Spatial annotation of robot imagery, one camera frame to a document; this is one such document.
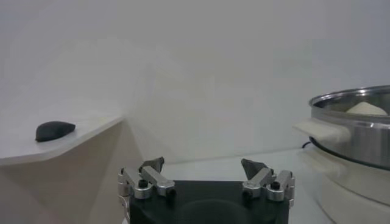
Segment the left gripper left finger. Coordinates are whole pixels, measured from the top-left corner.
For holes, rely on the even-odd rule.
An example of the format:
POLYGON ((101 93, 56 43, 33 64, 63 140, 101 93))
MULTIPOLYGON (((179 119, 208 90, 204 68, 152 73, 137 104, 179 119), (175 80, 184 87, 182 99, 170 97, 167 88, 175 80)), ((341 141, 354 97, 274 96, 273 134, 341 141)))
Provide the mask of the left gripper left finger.
POLYGON ((121 168, 118 173, 118 195, 123 198, 133 196, 138 200, 146 200, 155 191, 162 197, 175 197, 175 182, 161 174, 164 163, 165 159, 159 157, 145 161, 137 170, 121 168))

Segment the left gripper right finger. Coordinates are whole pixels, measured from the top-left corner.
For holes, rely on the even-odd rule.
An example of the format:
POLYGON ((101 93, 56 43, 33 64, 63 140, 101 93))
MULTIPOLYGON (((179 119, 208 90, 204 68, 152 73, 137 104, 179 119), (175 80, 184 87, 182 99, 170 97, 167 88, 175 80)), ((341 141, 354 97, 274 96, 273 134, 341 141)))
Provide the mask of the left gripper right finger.
POLYGON ((242 183, 243 198, 246 201, 266 197, 274 202, 294 202, 296 179, 291 171, 275 173, 265 163, 244 158, 241 165, 247 177, 242 183))

